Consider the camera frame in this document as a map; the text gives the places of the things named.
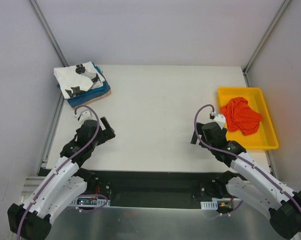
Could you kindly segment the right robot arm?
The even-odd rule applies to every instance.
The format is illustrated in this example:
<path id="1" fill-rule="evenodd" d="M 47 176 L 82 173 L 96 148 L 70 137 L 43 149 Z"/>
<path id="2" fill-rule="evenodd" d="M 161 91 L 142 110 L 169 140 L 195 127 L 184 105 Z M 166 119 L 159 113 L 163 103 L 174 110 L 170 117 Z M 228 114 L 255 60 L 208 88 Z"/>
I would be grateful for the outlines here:
<path id="1" fill-rule="evenodd" d="M 208 149 L 214 157 L 243 176 L 227 171 L 215 186 L 220 197 L 233 195 L 269 220 L 284 239 L 301 233 L 301 191 L 297 192 L 264 170 L 238 142 L 226 139 L 227 130 L 216 122 L 194 123 L 191 143 Z"/>

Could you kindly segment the white t shirt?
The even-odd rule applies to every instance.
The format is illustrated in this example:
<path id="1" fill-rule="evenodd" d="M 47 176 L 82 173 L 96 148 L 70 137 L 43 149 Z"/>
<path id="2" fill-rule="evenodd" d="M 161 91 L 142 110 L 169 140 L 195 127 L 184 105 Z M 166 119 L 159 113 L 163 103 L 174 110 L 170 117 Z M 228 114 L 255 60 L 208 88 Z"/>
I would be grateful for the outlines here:
<path id="1" fill-rule="evenodd" d="M 65 99 L 106 86 L 105 77 L 92 61 L 68 67 L 56 67 L 53 69 L 53 75 Z"/>

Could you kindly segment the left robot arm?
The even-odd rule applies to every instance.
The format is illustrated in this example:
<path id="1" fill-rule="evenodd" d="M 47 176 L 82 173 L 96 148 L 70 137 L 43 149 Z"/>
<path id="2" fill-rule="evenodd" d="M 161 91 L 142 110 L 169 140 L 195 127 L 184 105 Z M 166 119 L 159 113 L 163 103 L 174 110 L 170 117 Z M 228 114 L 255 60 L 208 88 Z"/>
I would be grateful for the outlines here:
<path id="1" fill-rule="evenodd" d="M 116 136 L 105 117 L 100 122 L 102 125 L 93 119 L 84 120 L 37 189 L 20 205 L 9 207 L 9 228 L 18 238 L 46 239 L 55 220 L 76 197 L 96 190 L 95 174 L 82 166 L 97 146 Z"/>

